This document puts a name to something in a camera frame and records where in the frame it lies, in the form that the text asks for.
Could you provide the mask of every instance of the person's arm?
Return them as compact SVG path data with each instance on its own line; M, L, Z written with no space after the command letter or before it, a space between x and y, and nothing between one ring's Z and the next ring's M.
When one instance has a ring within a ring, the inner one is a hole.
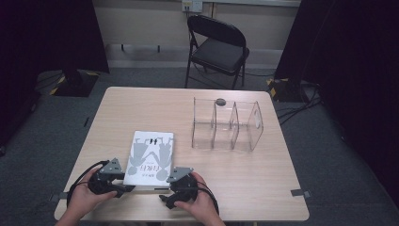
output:
M192 172L192 174L199 182L198 186L207 189L204 186L206 184L203 178L195 172ZM193 203L177 201L174 205L190 213L196 220L200 221L205 226L225 225L215 210L214 202L211 197L204 191L199 190L198 196Z
M75 188L67 211L65 211L64 215L56 223L57 226L77 225L80 218L93 210L98 203L110 200L117 195L116 191L96 195L88 189L88 180L96 170L92 169L88 172Z

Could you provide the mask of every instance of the book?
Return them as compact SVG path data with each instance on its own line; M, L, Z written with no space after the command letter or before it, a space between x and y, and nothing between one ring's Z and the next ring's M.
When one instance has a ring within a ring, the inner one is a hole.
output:
M173 133L135 131L123 184L135 190L169 188L173 138Z

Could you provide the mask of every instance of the black equipment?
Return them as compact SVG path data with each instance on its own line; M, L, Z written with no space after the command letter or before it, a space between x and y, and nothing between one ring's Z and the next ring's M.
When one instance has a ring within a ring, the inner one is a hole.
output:
M93 173L88 182L79 183L79 181L91 169L95 168L98 165L103 166ZM71 186L70 191L68 191L67 206L70 203L73 191L77 186L81 185L82 183L88 183L88 188L94 194L100 195L110 191L117 191L118 194L115 196L115 198L120 198L124 192L131 192L135 188L134 186L116 186L112 184L114 180L123 180L124 175L125 174L121 170L120 162L117 158L114 158L111 161L106 160L94 164L90 168L86 169L86 171Z
M198 191L201 190L206 192L211 197L212 201L214 202L215 210L217 213L219 213L214 194L206 185L204 186L208 189L198 187L199 182L191 174L192 171L192 168L175 168L167 179L167 182L170 183L170 190L175 193L169 197L165 195L159 195L159 198L162 200L162 202L166 203L167 208L173 209L176 207L174 205L176 201L194 201L197 198Z

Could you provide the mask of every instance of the electrical outlet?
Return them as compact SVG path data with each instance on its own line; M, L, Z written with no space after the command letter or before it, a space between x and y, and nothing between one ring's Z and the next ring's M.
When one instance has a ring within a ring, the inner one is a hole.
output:
M191 0L182 0L182 11L191 11L191 8L193 7L193 1Z
M186 12L202 12L202 1L198 0L183 0L182 11Z
M193 1L192 12L202 12L202 1Z

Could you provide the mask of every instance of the clear acrylic box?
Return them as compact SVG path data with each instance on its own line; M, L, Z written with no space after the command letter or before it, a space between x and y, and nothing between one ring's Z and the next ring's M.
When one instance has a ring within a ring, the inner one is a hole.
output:
M194 98L193 148L253 151L262 132L258 102Z

